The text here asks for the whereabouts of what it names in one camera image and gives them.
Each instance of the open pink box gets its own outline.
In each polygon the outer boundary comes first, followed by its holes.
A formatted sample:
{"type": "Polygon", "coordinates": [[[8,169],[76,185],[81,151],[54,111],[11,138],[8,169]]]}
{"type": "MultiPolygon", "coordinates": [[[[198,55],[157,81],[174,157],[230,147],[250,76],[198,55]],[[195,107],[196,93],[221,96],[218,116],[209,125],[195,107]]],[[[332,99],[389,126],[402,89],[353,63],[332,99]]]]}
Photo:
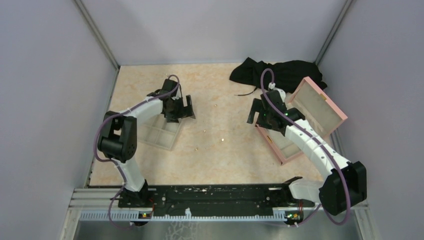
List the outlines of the open pink box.
{"type": "MultiPolygon", "coordinates": [[[[348,118],[310,77],[305,77],[291,96],[287,94],[285,103],[287,108],[297,108],[302,112],[313,130],[323,139],[348,118]]],[[[256,127],[260,135],[269,143],[281,165],[302,154],[298,146],[281,133],[256,127]]]]}

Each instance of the cable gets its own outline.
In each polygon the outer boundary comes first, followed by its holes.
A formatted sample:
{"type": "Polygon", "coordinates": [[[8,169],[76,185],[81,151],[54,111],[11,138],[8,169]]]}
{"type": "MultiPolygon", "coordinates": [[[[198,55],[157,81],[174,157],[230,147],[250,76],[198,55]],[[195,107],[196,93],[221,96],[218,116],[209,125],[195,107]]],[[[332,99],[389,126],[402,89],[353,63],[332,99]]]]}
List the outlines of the cable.
{"type": "MultiPolygon", "coordinates": [[[[152,98],[148,99],[148,101],[153,101],[153,100],[156,100],[156,99],[161,99],[161,98],[163,98],[163,97],[170,96],[171,94],[173,94],[173,93],[174,93],[174,92],[178,89],[178,87],[180,86],[180,79],[178,78],[178,76],[176,76],[176,75],[174,75],[174,74],[169,75],[169,76],[168,76],[168,79],[170,79],[171,77],[175,77],[175,78],[176,78],[176,81],[177,81],[176,86],[175,86],[175,87],[174,87],[174,88],[173,88],[170,92],[164,93],[164,94],[159,95],[159,96],[154,96],[154,97],[152,97],[152,98]]],[[[105,125],[106,125],[106,124],[107,124],[110,120],[112,120],[112,119],[114,119],[114,118],[117,118],[117,117],[120,117],[120,116],[123,116],[123,115],[125,115],[125,114],[129,114],[130,112],[134,111],[135,109],[137,109],[137,108],[138,108],[138,107],[140,107],[141,105],[143,105],[143,104],[147,103],[148,101],[147,101],[147,100],[144,100],[144,101],[142,101],[142,102],[140,102],[140,103],[136,104],[135,106],[131,107],[130,109],[128,109],[128,110],[126,110],[126,111],[124,111],[124,112],[117,113],[117,114],[114,114],[114,115],[112,115],[112,116],[109,116],[108,118],[106,118],[106,119],[105,119],[105,120],[101,123],[101,125],[98,127],[97,132],[95,133],[95,136],[94,136],[94,144],[93,144],[94,158],[95,158],[95,159],[97,159],[99,162],[102,162],[102,163],[112,162],[113,164],[115,164],[116,168],[118,169],[119,173],[121,174],[121,176],[122,176],[122,178],[123,178],[123,184],[122,184],[122,187],[120,188],[120,190],[119,190],[119,191],[115,194],[115,196],[114,196],[114,197],[112,198],[112,200],[110,201],[110,205],[109,205],[109,208],[108,208],[108,210],[107,210],[107,218],[109,218],[109,222],[110,222],[113,226],[115,226],[116,228],[118,228],[118,229],[122,229],[122,230],[129,230],[129,229],[131,229],[131,228],[132,228],[132,226],[133,226],[133,225],[131,225],[130,227],[121,227],[121,226],[116,225],[116,224],[114,223],[114,221],[112,220],[112,217],[111,217],[111,210],[112,210],[112,205],[113,205],[114,201],[115,201],[115,200],[118,198],[118,196],[122,193],[122,191],[123,191],[123,190],[124,190],[124,188],[125,188],[125,185],[127,184],[127,177],[125,176],[125,174],[124,174],[124,172],[123,172],[122,168],[119,166],[119,164],[118,164],[116,161],[112,160],[111,158],[106,158],[106,159],[102,159],[102,158],[100,158],[100,156],[99,156],[99,154],[98,154],[98,152],[97,152],[97,144],[98,144],[98,140],[99,140],[100,132],[102,131],[102,129],[105,127],[105,125]]]]}
{"type": "Polygon", "coordinates": [[[236,96],[241,97],[241,96],[251,95],[252,93],[254,93],[254,92],[256,91],[256,89],[258,89],[258,87],[257,87],[257,86],[253,89],[253,91],[251,91],[251,92],[249,92],[249,93],[246,93],[246,94],[236,94],[236,96]]]}
{"type": "Polygon", "coordinates": [[[289,123],[293,124],[294,126],[296,126],[299,130],[301,130],[302,132],[304,132],[306,135],[308,135],[310,138],[312,138],[318,145],[320,145],[321,149],[324,151],[324,153],[328,156],[328,158],[330,159],[331,163],[334,165],[338,175],[340,176],[340,180],[341,180],[341,184],[343,185],[343,190],[344,190],[344,195],[346,196],[346,215],[344,216],[344,219],[341,222],[337,222],[335,221],[330,214],[324,209],[325,214],[327,215],[327,217],[330,219],[330,221],[332,223],[334,223],[335,225],[343,225],[345,224],[348,219],[349,216],[351,214],[351,197],[349,195],[349,190],[348,190],[348,185],[346,184],[346,180],[345,177],[343,175],[342,170],[340,169],[339,165],[337,164],[336,160],[334,159],[333,155],[330,154],[330,152],[327,150],[327,148],[325,148],[323,145],[321,145],[322,143],[316,139],[315,137],[312,136],[312,134],[310,134],[306,129],[302,128],[299,124],[295,123],[293,120],[291,120],[290,118],[288,118],[287,116],[285,116],[269,99],[269,97],[267,96],[266,92],[265,92],[265,88],[264,88],[264,76],[267,72],[271,73],[271,83],[274,83],[274,72],[270,69],[270,68],[266,68],[265,70],[263,70],[262,75],[260,76],[260,89],[262,90],[263,96],[265,97],[266,101],[269,103],[269,105],[272,107],[272,109],[274,109],[278,114],[280,114],[280,116],[282,116],[285,120],[287,120],[289,123]]]}
{"type": "Polygon", "coordinates": [[[302,200],[299,200],[299,213],[302,213],[304,211],[304,204],[302,200]]]}
{"type": "Polygon", "coordinates": [[[318,209],[320,209],[322,206],[322,204],[319,204],[315,210],[313,210],[313,212],[311,212],[302,222],[294,224],[294,225],[287,225],[287,224],[277,224],[277,223],[269,223],[269,222],[264,222],[264,221],[260,221],[259,223],[261,224],[265,224],[265,225],[269,225],[269,226],[276,226],[276,227],[300,227],[302,225],[304,225],[305,223],[307,223],[311,217],[313,215],[315,215],[318,212],[318,209]]]}
{"type": "Polygon", "coordinates": [[[183,98],[183,88],[181,85],[179,86],[179,94],[181,95],[181,98],[183,98]]]}

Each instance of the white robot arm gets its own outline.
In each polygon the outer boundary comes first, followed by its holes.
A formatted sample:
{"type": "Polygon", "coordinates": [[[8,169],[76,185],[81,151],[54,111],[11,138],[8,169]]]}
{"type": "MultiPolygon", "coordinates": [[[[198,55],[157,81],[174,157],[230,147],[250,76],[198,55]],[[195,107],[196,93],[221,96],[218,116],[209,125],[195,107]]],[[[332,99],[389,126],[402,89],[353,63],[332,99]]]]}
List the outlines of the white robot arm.
{"type": "Polygon", "coordinates": [[[292,197],[320,203],[332,215],[337,215],[347,209],[344,187],[336,166],[329,157],[331,155],[343,174],[351,206],[365,200],[367,198],[367,171],[364,165],[359,161],[352,163],[338,154],[313,130],[299,110],[286,108],[284,103],[286,93],[283,90],[274,88],[272,84],[269,87],[272,90],[265,93],[267,98],[285,117],[277,113],[262,94],[261,99],[253,100],[247,122],[252,124],[255,113],[258,112],[256,124],[262,128],[280,132],[295,143],[315,165],[324,179],[324,182],[303,178],[294,180],[289,185],[292,197]]]}
{"type": "Polygon", "coordinates": [[[184,106],[181,90],[173,91],[178,87],[181,86],[176,81],[165,79],[162,88],[150,93],[139,106],[123,110],[121,113],[108,111],[105,114],[105,120],[111,117],[112,120],[101,128],[97,149],[121,169],[126,179],[124,194],[141,198],[146,196],[144,192],[148,189],[147,181],[135,160],[137,126],[159,114],[163,114],[167,122],[174,123],[186,117],[196,118],[191,96],[186,96],[187,106],[184,106]]]}

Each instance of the gray wall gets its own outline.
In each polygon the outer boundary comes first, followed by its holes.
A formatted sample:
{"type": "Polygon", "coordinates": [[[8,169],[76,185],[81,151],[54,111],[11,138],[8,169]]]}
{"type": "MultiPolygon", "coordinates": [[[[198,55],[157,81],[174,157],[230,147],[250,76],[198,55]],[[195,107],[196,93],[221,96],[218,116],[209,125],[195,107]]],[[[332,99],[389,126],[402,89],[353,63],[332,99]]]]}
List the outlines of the gray wall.
{"type": "Polygon", "coordinates": [[[121,65],[314,61],[345,0],[84,0],[121,65]]]}
{"type": "Polygon", "coordinates": [[[71,0],[0,1],[0,239],[58,239],[115,71],[71,0]]]}
{"type": "Polygon", "coordinates": [[[424,1],[358,0],[320,69],[385,240],[424,235],[424,1]]]}

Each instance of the purple cable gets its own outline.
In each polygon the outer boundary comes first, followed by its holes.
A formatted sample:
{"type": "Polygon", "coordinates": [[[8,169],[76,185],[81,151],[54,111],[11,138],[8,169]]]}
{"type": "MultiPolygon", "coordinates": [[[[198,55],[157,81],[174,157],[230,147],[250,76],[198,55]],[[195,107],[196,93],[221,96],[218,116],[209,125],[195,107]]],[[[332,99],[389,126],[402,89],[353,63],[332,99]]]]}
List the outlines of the purple cable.
{"type": "Polygon", "coordinates": [[[180,86],[180,79],[178,78],[178,76],[177,76],[177,75],[174,75],[174,74],[169,75],[169,76],[168,76],[168,79],[170,79],[171,77],[175,77],[175,78],[176,78],[177,84],[176,84],[176,86],[175,86],[175,87],[174,87],[174,88],[173,88],[170,92],[164,93],[164,94],[159,95],[159,96],[154,96],[154,97],[152,97],[152,98],[149,98],[148,100],[144,100],[144,101],[142,101],[142,102],[138,103],[137,105],[135,105],[135,106],[131,107],[129,110],[126,110],[126,111],[124,111],[124,112],[117,113],[117,114],[115,114],[115,115],[109,116],[108,118],[106,118],[106,119],[103,121],[103,123],[100,125],[100,127],[97,129],[97,132],[95,133],[95,136],[94,136],[94,144],[93,144],[94,158],[95,158],[95,159],[97,159],[99,162],[102,162],[102,163],[112,162],[113,164],[115,164],[116,168],[118,169],[119,173],[121,174],[121,176],[122,176],[122,178],[123,178],[123,185],[122,185],[122,187],[121,187],[121,188],[120,188],[120,190],[119,190],[119,191],[115,194],[115,196],[111,199],[110,204],[109,204],[109,208],[107,209],[107,217],[109,218],[109,222],[110,222],[113,226],[115,226],[116,228],[118,228],[118,229],[122,229],[122,230],[129,230],[129,229],[131,229],[131,228],[132,228],[132,226],[133,226],[133,225],[131,225],[130,227],[121,227],[121,226],[118,226],[118,225],[116,225],[116,224],[114,223],[114,221],[112,220],[112,217],[111,217],[112,205],[114,204],[114,201],[118,198],[118,196],[119,196],[119,195],[122,193],[122,191],[124,190],[124,188],[125,188],[125,184],[127,183],[127,177],[125,176],[124,172],[122,171],[121,167],[119,166],[119,164],[118,164],[116,161],[112,160],[111,158],[106,158],[106,159],[102,159],[102,158],[100,158],[100,156],[99,156],[99,154],[98,154],[98,152],[97,152],[97,143],[98,143],[98,139],[99,139],[99,136],[100,136],[100,132],[102,131],[103,127],[105,127],[105,125],[106,125],[106,124],[107,124],[107,123],[108,123],[111,119],[114,119],[114,118],[117,118],[117,117],[123,116],[123,115],[125,115],[125,114],[129,114],[130,112],[134,111],[136,108],[140,107],[141,105],[143,105],[143,104],[145,104],[145,103],[147,103],[147,102],[149,102],[149,101],[153,101],[153,100],[156,100],[156,99],[160,99],[160,98],[163,98],[163,97],[167,97],[167,96],[171,95],[172,93],[174,93],[174,92],[178,89],[178,87],[180,86]]]}
{"type": "MultiPolygon", "coordinates": [[[[265,88],[264,88],[264,76],[267,72],[271,73],[271,83],[274,83],[274,72],[270,69],[267,68],[265,70],[263,70],[262,75],[260,76],[260,89],[262,90],[263,96],[265,97],[266,101],[269,103],[269,105],[272,107],[272,109],[274,109],[278,114],[280,114],[284,119],[286,119],[289,123],[293,124],[294,126],[296,126],[299,130],[301,130],[302,132],[304,132],[306,135],[308,135],[310,138],[312,138],[312,134],[310,134],[308,131],[306,131],[306,129],[302,128],[301,126],[299,126],[299,124],[295,123],[294,121],[292,121],[290,118],[288,118],[287,116],[285,116],[272,102],[271,100],[268,98],[268,96],[265,93],[265,88]]],[[[315,137],[312,138],[318,145],[321,145],[321,142],[316,139],[315,137]]],[[[343,225],[345,224],[348,219],[349,216],[351,214],[351,197],[349,195],[349,190],[348,190],[348,185],[346,184],[346,180],[345,177],[342,173],[342,170],[340,170],[339,165],[337,164],[336,160],[334,159],[333,155],[330,154],[330,152],[323,146],[320,146],[321,149],[324,151],[324,153],[328,156],[328,158],[330,159],[330,161],[332,162],[332,164],[334,165],[338,175],[340,176],[341,179],[341,184],[343,185],[343,190],[344,190],[344,195],[346,196],[346,215],[344,216],[344,219],[341,222],[337,222],[335,221],[330,214],[324,209],[325,214],[327,215],[327,217],[330,219],[330,221],[332,223],[334,223],[335,225],[343,225]]],[[[313,213],[311,215],[308,216],[311,217],[312,215],[314,215],[318,208],[317,207],[315,209],[315,211],[313,211],[313,213]]]]}

